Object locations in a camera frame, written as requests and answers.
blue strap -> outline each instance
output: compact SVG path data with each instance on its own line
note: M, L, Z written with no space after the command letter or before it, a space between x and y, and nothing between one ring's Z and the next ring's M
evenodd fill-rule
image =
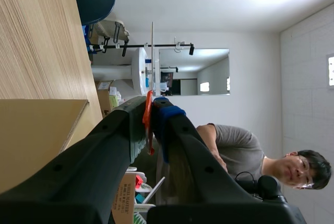
M156 98L154 101L156 100L168 100L165 97L159 97ZM170 107L165 107L165 108L160 108L158 111L158 119L159 119L159 126L160 126L160 131L158 131L160 133L160 136L158 136L161 140L161 145L162 145L162 153L163 153L163 159L166 163L168 162L168 153L167 153L167 148L166 145L167 143L165 142L164 138L163 138L163 132L164 132L164 128L165 128L165 124L166 121L173 116L176 115L186 115L186 112L184 110L182 110L181 108L172 105Z

man's arm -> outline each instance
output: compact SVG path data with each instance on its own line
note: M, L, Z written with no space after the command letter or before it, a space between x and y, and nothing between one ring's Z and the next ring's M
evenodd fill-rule
M196 128L197 132L201 136L205 145L209 148L210 152L213 154L218 154L218 148L216 144L217 132L213 125L198 126Z
M227 172L226 163L223 161L223 159L220 157L216 139L217 139L217 132L216 128L213 125L205 125L205 126L199 126L196 128L199 136L204 141L205 145L207 145L208 149L212 153L212 155L215 157L215 159L221 164L221 166L225 169Z

gray t-shirt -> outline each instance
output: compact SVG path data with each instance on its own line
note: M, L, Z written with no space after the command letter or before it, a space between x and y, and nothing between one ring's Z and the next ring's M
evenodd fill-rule
M239 173L247 171L253 175L255 180L259 179L265 155L257 137L250 131L239 127L211 125L216 128L217 148L221 158L226 163L229 175L235 178ZM157 160L157 182L163 176L166 179L156 193L156 204L175 204L177 198L171 196L174 194L172 192L174 187L171 185L170 168L163 161L160 148ZM252 178L248 173L242 173L238 176L238 179L251 180Z

cardboard box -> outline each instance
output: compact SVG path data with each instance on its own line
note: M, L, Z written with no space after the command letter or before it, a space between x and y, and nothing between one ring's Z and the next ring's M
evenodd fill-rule
M136 174L125 174L118 186L111 208L116 224L134 223Z
M87 104L87 100L0 100L0 193L43 168L70 139L78 141L73 134Z
M103 81L99 82L96 86L103 118L110 114L113 108L109 100L110 84L111 81Z

